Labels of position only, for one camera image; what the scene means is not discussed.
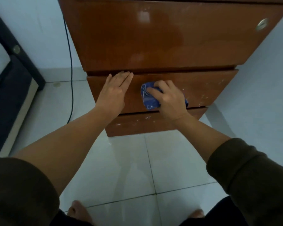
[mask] forearm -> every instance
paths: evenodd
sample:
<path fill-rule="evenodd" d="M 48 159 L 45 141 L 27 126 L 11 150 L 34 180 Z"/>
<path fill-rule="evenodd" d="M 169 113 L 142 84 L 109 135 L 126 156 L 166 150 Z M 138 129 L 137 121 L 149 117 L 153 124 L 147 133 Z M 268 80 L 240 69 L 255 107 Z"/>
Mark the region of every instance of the forearm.
<path fill-rule="evenodd" d="M 174 121 L 174 125 L 194 146 L 205 162 L 221 144 L 230 139 L 190 114 Z"/>
<path fill-rule="evenodd" d="M 98 108 L 44 136 L 14 157 L 40 169 L 60 195 L 110 119 Z"/>

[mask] right hand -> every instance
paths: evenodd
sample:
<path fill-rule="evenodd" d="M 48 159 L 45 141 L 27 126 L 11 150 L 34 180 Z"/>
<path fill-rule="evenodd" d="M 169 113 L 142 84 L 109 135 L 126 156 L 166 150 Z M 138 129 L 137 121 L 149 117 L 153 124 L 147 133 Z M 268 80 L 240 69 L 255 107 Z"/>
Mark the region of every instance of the right hand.
<path fill-rule="evenodd" d="M 157 81 L 154 86 L 159 87 L 163 93 L 151 87 L 148 87 L 147 91 L 159 101 L 159 111 L 165 118 L 176 121 L 189 115 L 183 93 L 171 80 Z"/>

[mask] hand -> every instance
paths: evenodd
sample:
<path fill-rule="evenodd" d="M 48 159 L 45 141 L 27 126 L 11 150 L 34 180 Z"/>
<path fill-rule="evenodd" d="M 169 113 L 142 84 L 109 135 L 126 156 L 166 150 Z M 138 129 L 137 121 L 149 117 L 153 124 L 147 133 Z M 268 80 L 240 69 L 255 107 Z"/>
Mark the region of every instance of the hand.
<path fill-rule="evenodd" d="M 159 87 L 163 93 L 151 87 L 148 87 L 147 91 L 159 101 L 161 105 L 159 111 L 165 118 L 176 121 L 189 115 L 186 110 L 183 93 L 171 80 L 167 80 L 166 82 L 163 80 L 157 81 L 154 86 Z"/>
<path fill-rule="evenodd" d="M 95 108 L 108 116 L 111 122 L 116 118 L 125 106 L 124 96 L 133 78 L 133 73 L 119 72 L 106 79 L 106 83 L 99 94 Z"/>

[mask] left hand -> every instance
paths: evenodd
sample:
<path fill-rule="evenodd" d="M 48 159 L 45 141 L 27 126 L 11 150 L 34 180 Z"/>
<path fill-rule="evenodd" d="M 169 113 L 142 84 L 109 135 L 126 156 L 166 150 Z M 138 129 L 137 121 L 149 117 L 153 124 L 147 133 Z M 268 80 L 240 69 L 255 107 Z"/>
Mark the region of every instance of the left hand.
<path fill-rule="evenodd" d="M 108 116 L 111 122 L 116 118 L 125 106 L 125 93 L 131 83 L 133 73 L 119 72 L 112 77 L 111 74 L 106 79 L 106 83 L 99 94 L 95 108 L 101 110 Z"/>

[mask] white wall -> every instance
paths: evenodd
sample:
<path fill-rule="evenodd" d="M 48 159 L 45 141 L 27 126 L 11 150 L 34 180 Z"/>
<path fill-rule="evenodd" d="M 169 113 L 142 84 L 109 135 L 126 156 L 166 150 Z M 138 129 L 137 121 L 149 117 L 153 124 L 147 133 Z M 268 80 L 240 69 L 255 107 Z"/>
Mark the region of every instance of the white wall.
<path fill-rule="evenodd" d="M 0 0 L 0 17 L 47 82 L 70 80 L 70 57 L 57 0 Z M 70 38 L 74 77 L 86 79 Z"/>
<path fill-rule="evenodd" d="M 237 137 L 283 165 L 283 19 L 215 103 Z"/>

